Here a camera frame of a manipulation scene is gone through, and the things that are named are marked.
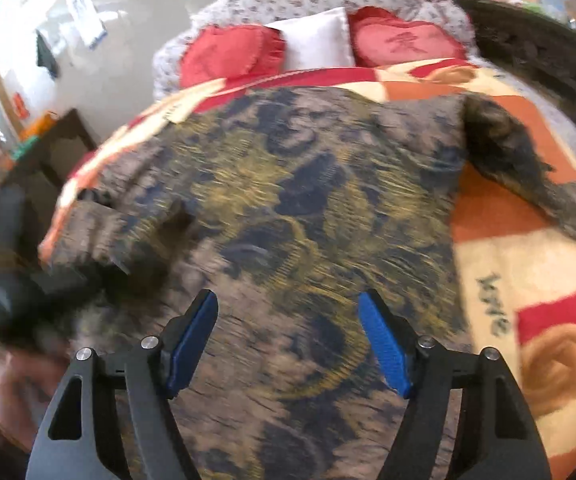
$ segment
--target blue object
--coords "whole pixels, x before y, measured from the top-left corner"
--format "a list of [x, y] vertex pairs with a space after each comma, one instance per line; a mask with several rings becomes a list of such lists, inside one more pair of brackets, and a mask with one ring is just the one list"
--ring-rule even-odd
[[405, 353], [367, 292], [359, 295], [359, 320], [377, 356], [386, 384], [407, 399], [412, 383], [407, 375]]
[[165, 389], [172, 399], [180, 390], [187, 388], [197, 369], [203, 349], [208, 343], [212, 328], [217, 322], [219, 303], [213, 292], [210, 292], [197, 309], [193, 320], [185, 330], [179, 344], [172, 352], [170, 374]]

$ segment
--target floral headboard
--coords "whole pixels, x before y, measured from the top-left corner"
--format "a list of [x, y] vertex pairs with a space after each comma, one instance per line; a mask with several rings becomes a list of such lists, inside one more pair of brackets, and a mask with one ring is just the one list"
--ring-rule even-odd
[[180, 89], [179, 60], [187, 46], [208, 25], [265, 24], [341, 6], [350, 12], [365, 6], [383, 7], [404, 20], [436, 23], [465, 45], [469, 54], [478, 52], [468, 16], [448, 0], [217, 0], [194, 14], [191, 28], [165, 43], [154, 55], [154, 98], [162, 99]]

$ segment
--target metal screw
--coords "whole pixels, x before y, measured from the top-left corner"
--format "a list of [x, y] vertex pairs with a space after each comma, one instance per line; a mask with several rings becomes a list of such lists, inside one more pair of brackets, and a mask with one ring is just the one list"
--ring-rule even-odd
[[501, 357], [501, 354], [499, 353], [499, 351], [496, 348], [492, 348], [492, 346], [484, 348], [483, 353], [484, 353], [484, 357], [486, 359], [490, 359], [491, 361], [496, 361], [497, 359], [499, 359]]
[[141, 340], [141, 348], [154, 348], [159, 344], [159, 338], [155, 335], [149, 335]]
[[430, 337], [429, 335], [422, 335], [418, 340], [417, 344], [421, 348], [432, 348], [437, 341], [434, 340], [434, 337]]
[[79, 361], [85, 361], [86, 359], [90, 359], [92, 355], [92, 349], [90, 348], [82, 348], [79, 352], [76, 353], [76, 358]]

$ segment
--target floor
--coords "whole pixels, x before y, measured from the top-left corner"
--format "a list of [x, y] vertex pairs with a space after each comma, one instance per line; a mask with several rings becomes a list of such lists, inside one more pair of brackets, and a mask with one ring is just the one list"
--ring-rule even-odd
[[[151, 59], [189, 26], [189, 16], [214, 0], [92, 0], [108, 34], [90, 50], [72, 26], [65, 0], [0, 2], [0, 71], [8, 93], [19, 92], [31, 117], [76, 107], [98, 140], [152, 101]], [[38, 28], [57, 56], [52, 80], [36, 66]]]

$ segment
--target blue gripper pad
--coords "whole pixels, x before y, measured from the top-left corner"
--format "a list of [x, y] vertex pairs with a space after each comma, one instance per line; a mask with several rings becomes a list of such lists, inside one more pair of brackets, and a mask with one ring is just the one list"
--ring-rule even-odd
[[386, 384], [407, 399], [412, 384], [407, 376], [405, 353], [367, 292], [359, 295], [359, 320], [377, 356]]
[[183, 333], [179, 344], [171, 355], [170, 374], [165, 389], [169, 398], [190, 385], [194, 370], [197, 369], [203, 349], [208, 343], [212, 328], [217, 322], [219, 303], [214, 292], [208, 293], [198, 308], [190, 325]]

